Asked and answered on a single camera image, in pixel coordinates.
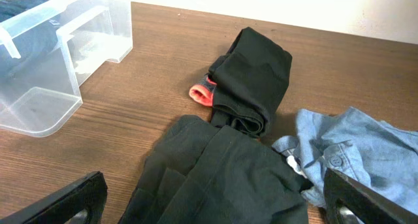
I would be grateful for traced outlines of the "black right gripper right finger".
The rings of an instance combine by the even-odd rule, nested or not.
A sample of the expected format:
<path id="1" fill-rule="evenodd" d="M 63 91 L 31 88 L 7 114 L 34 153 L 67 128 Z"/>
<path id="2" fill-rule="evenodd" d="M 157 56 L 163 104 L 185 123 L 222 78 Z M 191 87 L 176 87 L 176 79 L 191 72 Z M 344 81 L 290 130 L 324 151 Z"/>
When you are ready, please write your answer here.
<path id="1" fill-rule="evenodd" d="M 327 220 L 332 224 L 409 224 L 417 215 L 344 173 L 327 169 L 324 178 Z"/>

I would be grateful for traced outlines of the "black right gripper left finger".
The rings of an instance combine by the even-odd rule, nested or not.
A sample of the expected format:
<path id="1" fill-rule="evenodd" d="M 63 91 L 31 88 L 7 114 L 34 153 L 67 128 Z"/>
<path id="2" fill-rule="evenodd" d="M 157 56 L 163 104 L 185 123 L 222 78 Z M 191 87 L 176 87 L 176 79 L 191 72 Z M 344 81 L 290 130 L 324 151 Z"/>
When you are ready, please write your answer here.
<path id="1" fill-rule="evenodd" d="M 91 172 L 1 219 L 1 224 L 100 223 L 107 199 L 102 172 Z"/>

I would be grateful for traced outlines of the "light blue denim shirt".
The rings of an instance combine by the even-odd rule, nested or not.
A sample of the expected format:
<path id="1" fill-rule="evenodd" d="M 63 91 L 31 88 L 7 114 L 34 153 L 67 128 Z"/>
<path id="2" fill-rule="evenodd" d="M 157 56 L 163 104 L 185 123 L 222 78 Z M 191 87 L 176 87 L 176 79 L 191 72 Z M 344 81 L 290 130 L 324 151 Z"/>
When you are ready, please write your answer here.
<path id="1" fill-rule="evenodd" d="M 338 116 L 299 110 L 295 128 L 295 136 L 283 136 L 272 147 L 311 181 L 301 193 L 309 203 L 325 207 L 325 172 L 332 168 L 417 213 L 417 132 L 353 107 Z"/>

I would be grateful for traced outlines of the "dark blue jeans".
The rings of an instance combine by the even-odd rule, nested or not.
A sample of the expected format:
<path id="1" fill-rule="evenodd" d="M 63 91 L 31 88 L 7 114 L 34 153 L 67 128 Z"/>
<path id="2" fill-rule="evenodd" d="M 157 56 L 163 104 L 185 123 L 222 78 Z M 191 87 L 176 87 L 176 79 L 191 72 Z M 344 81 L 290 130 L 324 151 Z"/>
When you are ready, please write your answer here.
<path id="1" fill-rule="evenodd" d="M 45 2 L 47 0 L 1 0 L 1 21 L 4 22 Z M 13 39 L 21 54 L 20 59 L 12 58 L 1 45 L 1 78 L 12 76 L 53 51 L 57 44 L 56 30 L 60 28 L 58 18 L 59 16 L 53 17 Z"/>

